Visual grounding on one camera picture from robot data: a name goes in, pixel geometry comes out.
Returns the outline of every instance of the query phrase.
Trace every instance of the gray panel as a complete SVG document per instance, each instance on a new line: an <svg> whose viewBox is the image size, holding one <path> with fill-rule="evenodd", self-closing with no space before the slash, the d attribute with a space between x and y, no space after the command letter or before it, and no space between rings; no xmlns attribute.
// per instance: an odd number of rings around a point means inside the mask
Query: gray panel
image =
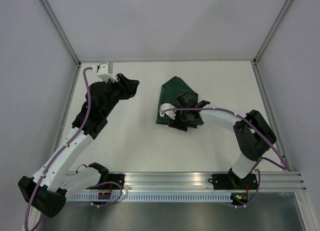
<svg viewBox="0 0 320 231"><path fill-rule="evenodd" d="M0 0L0 23L0 223L18 231L18 181L50 156L76 67L38 0Z"/></svg>
<svg viewBox="0 0 320 231"><path fill-rule="evenodd" d="M118 203L69 207L42 231L303 231L294 195L259 194L246 209L221 203Z"/></svg>
<svg viewBox="0 0 320 231"><path fill-rule="evenodd" d="M253 59L285 0L48 0L79 59Z"/></svg>
<svg viewBox="0 0 320 231"><path fill-rule="evenodd" d="M259 62L293 170L320 217L320 0L295 0Z"/></svg>

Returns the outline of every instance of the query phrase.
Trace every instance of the gray wall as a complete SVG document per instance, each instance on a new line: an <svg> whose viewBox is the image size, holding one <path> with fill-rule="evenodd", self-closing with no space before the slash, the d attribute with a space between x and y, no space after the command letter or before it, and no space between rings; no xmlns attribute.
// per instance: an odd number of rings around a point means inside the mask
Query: gray wall
<svg viewBox="0 0 320 231"><path fill-rule="evenodd" d="M320 217L320 0L295 0L260 69L292 167Z"/></svg>
<svg viewBox="0 0 320 231"><path fill-rule="evenodd" d="M75 64L38 0L0 0L0 226L20 231L18 188L50 156Z"/></svg>

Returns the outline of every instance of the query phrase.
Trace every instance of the white wall panel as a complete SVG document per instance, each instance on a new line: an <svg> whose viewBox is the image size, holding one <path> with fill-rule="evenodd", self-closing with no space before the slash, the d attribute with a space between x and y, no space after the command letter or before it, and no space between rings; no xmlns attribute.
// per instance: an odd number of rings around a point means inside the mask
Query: white wall panel
<svg viewBox="0 0 320 231"><path fill-rule="evenodd" d="M320 0L295 0L260 69L292 167L320 217Z"/></svg>
<svg viewBox="0 0 320 231"><path fill-rule="evenodd" d="M0 0L0 224L23 227L18 188L52 152L75 64L38 0Z"/></svg>
<svg viewBox="0 0 320 231"><path fill-rule="evenodd" d="M48 0L81 61L254 58L285 0Z"/></svg>
<svg viewBox="0 0 320 231"><path fill-rule="evenodd" d="M84 63L81 70L87 67ZM240 155L234 133L213 124L188 132L156 124L161 86L174 76L182 78L199 100L237 112L259 110L266 117L249 61L127 62L114 63L113 73L140 81L135 97L121 100L108 116L108 124L71 167L98 162L113 172L228 171ZM89 84L100 81L88 72ZM79 75L63 138L86 100ZM276 162L272 150L265 154ZM268 162L262 171L279 171Z"/></svg>

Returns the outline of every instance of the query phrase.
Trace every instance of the black cable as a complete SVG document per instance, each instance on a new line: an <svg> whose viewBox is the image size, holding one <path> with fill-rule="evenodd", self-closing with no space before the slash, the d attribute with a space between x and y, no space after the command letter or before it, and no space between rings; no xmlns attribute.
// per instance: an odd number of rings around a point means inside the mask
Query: black cable
<svg viewBox="0 0 320 231"><path fill-rule="evenodd" d="M85 166L86 168L88 168L88 166L87 166L87 165L85 165L85 164L81 164L79 167L77 167L77 168L76 168L76 170L75 170L75 173L76 173L76 174L78 174L78 169L79 169L81 166Z"/></svg>

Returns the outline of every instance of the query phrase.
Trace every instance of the gray floor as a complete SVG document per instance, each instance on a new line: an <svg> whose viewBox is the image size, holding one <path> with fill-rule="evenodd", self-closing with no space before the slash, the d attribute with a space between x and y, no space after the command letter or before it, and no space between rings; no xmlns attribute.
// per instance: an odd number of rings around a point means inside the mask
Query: gray floor
<svg viewBox="0 0 320 231"><path fill-rule="evenodd" d="M293 194L261 193L246 209L221 203L123 202L69 207L41 231L304 231Z"/></svg>

